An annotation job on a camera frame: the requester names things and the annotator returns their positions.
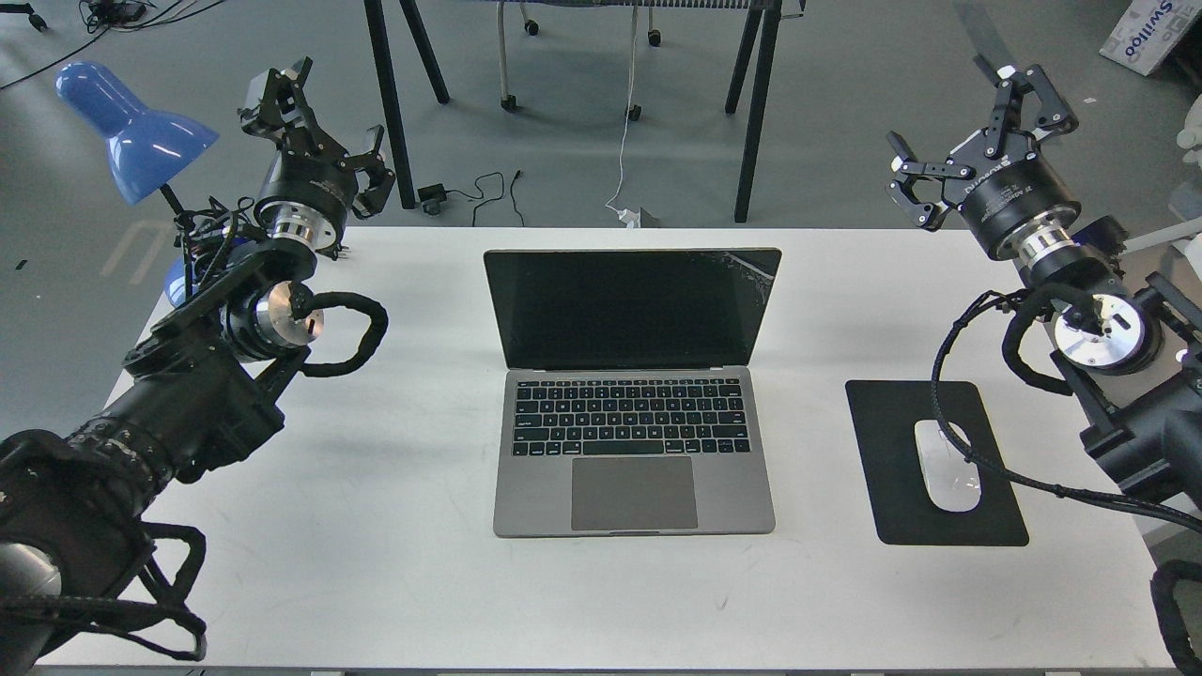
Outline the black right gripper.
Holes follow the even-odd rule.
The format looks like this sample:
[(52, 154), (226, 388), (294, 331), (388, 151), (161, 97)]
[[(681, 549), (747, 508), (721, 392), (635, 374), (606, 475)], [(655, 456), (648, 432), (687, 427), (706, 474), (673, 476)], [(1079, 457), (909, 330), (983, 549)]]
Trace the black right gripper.
[[(918, 161), (902, 134), (889, 131), (886, 140), (895, 158), (893, 177), (886, 192), (915, 227), (934, 232), (944, 227), (948, 212), (959, 213), (980, 248), (992, 260), (1019, 255), (1010, 236), (1030, 220), (1051, 213), (1063, 227), (1079, 217), (1081, 204), (1060, 176), (1040, 154), (1040, 141), (1057, 134), (1071, 134), (1079, 119), (1057, 93), (1039, 63), (1016, 69), (993, 69), (983, 55), (972, 59), (996, 96), (987, 128), (971, 134), (956, 148), (956, 159), (939, 164)], [(1022, 128), (1025, 97), (1039, 99), (1035, 128)], [(944, 188), (956, 180), (956, 197), (948, 201)]]

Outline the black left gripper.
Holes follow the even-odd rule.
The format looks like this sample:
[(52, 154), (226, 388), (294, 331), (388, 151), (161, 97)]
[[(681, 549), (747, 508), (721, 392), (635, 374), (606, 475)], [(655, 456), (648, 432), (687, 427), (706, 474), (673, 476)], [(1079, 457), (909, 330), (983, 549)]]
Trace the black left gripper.
[[(325, 220), (331, 237), (341, 237), (347, 214), (365, 220), (383, 210), (395, 183), (395, 172), (381, 150), (385, 128), (365, 129), (364, 150), (347, 147), (319, 128), (303, 85), (313, 69), (304, 57), (291, 69), (267, 69), (249, 84), (246, 102), (238, 109), (240, 129), (273, 142), (279, 150), (262, 185), (254, 217), (273, 223), (278, 210), (300, 204)], [(333, 146), (334, 161), (320, 159)]]

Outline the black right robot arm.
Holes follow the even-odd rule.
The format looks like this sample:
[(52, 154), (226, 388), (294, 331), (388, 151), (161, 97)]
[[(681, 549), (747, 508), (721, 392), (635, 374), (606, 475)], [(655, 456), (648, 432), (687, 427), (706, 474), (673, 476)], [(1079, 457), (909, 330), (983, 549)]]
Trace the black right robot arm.
[[(929, 395), (938, 426), (962, 458), (1008, 484), (1200, 530), (1200, 518), (1167, 505), (1200, 502), (1200, 307), (1153, 273), (1130, 290), (1117, 259), (1125, 230), (1102, 217), (1070, 235), (1079, 202), (1051, 167), (1042, 142), (1079, 125), (1040, 65), (995, 66), (976, 55), (995, 91), (989, 120), (940, 162), (916, 159), (900, 134), (887, 192), (915, 227), (935, 232), (962, 215), (994, 261), (1016, 262), (1023, 281), (966, 307), (936, 351)], [(1085, 453), (1115, 493), (1045, 484), (996, 466), (950, 428), (940, 402), (944, 362), (974, 319), (1010, 312), (1004, 363), (1030, 389), (1073, 395), (1085, 413)]]

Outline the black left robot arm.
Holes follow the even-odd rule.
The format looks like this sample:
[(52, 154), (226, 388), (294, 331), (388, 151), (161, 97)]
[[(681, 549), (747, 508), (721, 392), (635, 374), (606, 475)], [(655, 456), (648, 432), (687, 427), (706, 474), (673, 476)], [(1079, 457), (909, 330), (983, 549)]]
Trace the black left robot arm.
[(169, 657), (206, 657), (206, 622), (186, 607), (206, 561), (194, 527), (151, 523), (173, 481), (232, 466), (282, 429), (278, 399), (297, 374), (344, 376), (377, 351), (386, 309), (361, 293), (307, 286), (343, 248), (349, 215), (383, 209), (395, 180), (382, 128), (351, 154), (326, 134), (303, 85), (313, 60), (268, 69), (239, 109), (274, 143), (262, 192), (236, 208), (179, 204), (169, 180), (213, 146), (206, 125), (142, 103), (102, 64), (72, 63), (56, 94), (108, 146), (129, 204), (162, 192), (175, 210), (183, 278), (175, 307), (124, 360), (131, 389), (69, 435), (2, 441), (2, 672), (23, 675), (81, 633), (143, 644), (169, 621), (194, 638)]

